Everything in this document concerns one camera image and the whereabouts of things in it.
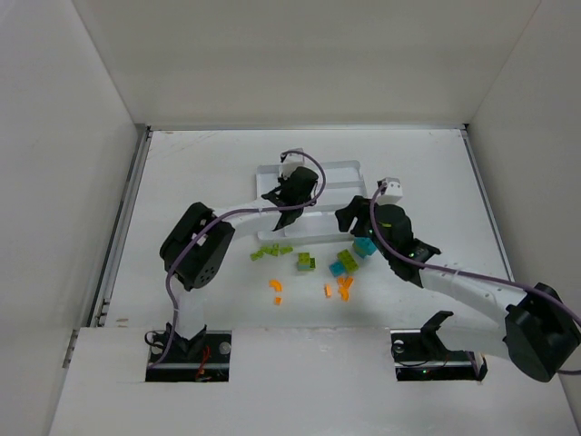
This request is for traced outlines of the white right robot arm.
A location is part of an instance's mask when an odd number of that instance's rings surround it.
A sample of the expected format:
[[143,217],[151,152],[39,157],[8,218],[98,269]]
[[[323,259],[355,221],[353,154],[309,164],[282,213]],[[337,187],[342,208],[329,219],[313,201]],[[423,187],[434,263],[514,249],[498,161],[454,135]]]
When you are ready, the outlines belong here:
[[400,280],[446,295],[491,323],[465,325],[451,310],[440,310],[419,327],[393,330],[391,354],[398,375],[411,371],[426,380],[437,363],[464,361],[482,380],[487,355],[512,362],[537,382],[566,373],[566,360],[580,346],[580,319],[553,288],[541,282],[521,285],[445,262],[440,249],[415,237],[411,220],[396,204],[357,195],[335,217],[341,232],[370,239]]

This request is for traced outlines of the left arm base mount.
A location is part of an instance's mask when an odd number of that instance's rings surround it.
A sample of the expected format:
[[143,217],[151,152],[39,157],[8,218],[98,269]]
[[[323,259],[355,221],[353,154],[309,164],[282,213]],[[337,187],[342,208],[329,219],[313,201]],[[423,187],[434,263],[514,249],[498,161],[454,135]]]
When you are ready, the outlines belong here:
[[146,382],[227,382],[230,378],[231,331],[208,331],[203,328],[187,340],[173,335],[169,350],[171,325],[166,331],[147,332],[149,346],[145,370]]

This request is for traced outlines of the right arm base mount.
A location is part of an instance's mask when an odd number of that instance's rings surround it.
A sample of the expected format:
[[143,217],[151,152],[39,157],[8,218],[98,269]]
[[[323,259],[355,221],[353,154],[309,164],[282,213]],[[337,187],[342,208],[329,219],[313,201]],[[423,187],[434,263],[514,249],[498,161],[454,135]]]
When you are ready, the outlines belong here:
[[390,353],[398,382],[482,382],[486,358],[464,350],[448,350],[435,333],[392,330]]

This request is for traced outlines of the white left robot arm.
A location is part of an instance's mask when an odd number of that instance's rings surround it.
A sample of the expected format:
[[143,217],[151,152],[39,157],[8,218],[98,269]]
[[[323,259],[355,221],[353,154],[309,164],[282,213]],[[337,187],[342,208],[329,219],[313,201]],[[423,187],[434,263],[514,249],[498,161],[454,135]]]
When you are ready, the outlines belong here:
[[298,166],[278,179],[259,199],[230,210],[193,203],[160,249],[166,271],[165,287],[172,301],[172,329],[177,342],[190,341],[205,327],[201,297],[178,296],[207,286],[217,275],[232,242],[259,232],[277,232],[297,221],[316,203],[326,186],[326,174]]

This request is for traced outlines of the green duplo brick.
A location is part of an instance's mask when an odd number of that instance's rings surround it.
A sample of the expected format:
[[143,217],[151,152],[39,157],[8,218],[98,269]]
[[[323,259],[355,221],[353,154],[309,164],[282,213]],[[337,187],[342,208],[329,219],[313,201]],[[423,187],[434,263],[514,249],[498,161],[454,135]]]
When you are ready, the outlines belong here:
[[353,274],[359,269],[358,263],[347,249],[338,252],[337,259],[342,264],[346,274]]

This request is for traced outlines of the orange lego pieces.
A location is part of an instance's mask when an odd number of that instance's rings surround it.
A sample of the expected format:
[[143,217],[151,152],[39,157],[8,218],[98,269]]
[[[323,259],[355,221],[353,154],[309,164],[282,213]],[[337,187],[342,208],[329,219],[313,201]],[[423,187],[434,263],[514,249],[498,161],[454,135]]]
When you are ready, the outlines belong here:
[[[347,302],[350,299],[350,288],[354,283],[354,278],[352,276],[347,277],[339,277],[337,279],[337,286],[333,287],[330,284],[325,284],[323,287],[324,297],[326,299],[331,299],[333,295],[336,293],[340,296],[340,299],[344,302]],[[268,282],[269,287],[274,292],[273,303],[277,306],[282,304],[282,292],[283,286],[282,283],[278,280],[269,280]]]

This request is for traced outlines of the teal and green duplo stack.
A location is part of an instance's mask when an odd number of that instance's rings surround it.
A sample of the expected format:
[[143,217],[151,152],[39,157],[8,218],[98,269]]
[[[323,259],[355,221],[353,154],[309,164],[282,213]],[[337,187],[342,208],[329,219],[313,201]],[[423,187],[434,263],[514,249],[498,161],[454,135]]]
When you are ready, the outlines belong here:
[[352,243],[352,248],[355,254],[362,259],[373,255],[377,251],[374,242],[367,237],[355,237]]

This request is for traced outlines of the teal duplo brick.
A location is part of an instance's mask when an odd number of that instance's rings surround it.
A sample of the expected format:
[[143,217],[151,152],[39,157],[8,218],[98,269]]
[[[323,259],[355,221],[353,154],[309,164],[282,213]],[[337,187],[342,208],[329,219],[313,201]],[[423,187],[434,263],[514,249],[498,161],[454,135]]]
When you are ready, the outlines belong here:
[[347,274],[345,265],[341,261],[333,262],[329,265],[330,273],[333,277],[337,278],[343,274]]

